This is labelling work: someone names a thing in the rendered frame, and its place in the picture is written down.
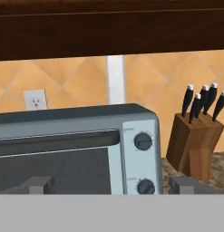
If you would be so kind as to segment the dark round timer knob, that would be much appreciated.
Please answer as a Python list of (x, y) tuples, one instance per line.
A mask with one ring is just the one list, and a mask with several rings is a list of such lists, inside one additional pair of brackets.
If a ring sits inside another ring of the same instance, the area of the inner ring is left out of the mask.
[(152, 195), (155, 193), (155, 186), (150, 179), (142, 179), (137, 185), (137, 191), (141, 195)]

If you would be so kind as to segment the dark round temperature knob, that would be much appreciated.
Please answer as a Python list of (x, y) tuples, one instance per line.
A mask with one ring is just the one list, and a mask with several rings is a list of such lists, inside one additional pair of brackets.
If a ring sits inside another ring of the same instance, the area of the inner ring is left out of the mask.
[(152, 145), (151, 136), (141, 132), (134, 137), (134, 145), (138, 150), (148, 150)]

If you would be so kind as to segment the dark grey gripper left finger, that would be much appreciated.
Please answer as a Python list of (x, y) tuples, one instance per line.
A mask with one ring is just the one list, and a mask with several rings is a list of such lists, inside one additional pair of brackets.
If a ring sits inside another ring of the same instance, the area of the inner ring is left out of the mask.
[(7, 188), (4, 194), (50, 194), (53, 191), (53, 177), (31, 177), (19, 186)]

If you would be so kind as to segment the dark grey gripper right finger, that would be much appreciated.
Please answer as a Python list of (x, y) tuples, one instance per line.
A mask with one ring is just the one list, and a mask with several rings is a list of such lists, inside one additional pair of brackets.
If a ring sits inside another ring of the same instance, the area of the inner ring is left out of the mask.
[(217, 190), (212, 187), (202, 185), (197, 180), (190, 177), (170, 177), (170, 194), (224, 194), (224, 190)]

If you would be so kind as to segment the brown wooden knife block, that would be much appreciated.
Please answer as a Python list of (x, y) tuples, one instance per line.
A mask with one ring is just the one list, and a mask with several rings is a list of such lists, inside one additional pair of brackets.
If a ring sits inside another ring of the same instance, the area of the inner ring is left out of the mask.
[(224, 124), (202, 113), (189, 123), (189, 114), (176, 113), (166, 158), (173, 168), (196, 180), (212, 179), (211, 155)]

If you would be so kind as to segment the toaster oven glass door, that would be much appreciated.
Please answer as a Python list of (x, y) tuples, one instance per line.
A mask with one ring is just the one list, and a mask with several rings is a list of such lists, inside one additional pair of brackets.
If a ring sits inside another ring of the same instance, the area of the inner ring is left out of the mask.
[(17, 189), (33, 177), (54, 179), (55, 194), (121, 195), (121, 149), (114, 145), (0, 158), (0, 192)]

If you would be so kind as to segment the grey toaster oven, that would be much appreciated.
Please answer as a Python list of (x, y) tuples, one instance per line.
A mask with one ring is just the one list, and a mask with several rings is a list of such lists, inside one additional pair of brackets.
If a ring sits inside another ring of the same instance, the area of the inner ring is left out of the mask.
[[(157, 115), (138, 104), (0, 113), (0, 140), (90, 131), (120, 133), (122, 195), (140, 195), (137, 185), (150, 179), (162, 192), (160, 125)], [(134, 137), (151, 136), (148, 150), (138, 150)]]

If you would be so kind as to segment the white wall socket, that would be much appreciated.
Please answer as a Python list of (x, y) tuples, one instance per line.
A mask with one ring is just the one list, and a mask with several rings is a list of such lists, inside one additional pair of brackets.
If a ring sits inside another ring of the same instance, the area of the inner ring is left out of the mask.
[(24, 91), (24, 101), (28, 111), (39, 111), (47, 109), (44, 90)]

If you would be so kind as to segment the dark brown wall cupboard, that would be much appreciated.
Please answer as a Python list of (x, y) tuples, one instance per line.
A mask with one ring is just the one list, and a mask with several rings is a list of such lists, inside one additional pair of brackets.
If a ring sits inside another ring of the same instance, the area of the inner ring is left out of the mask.
[(0, 61), (224, 50), (224, 0), (0, 0)]

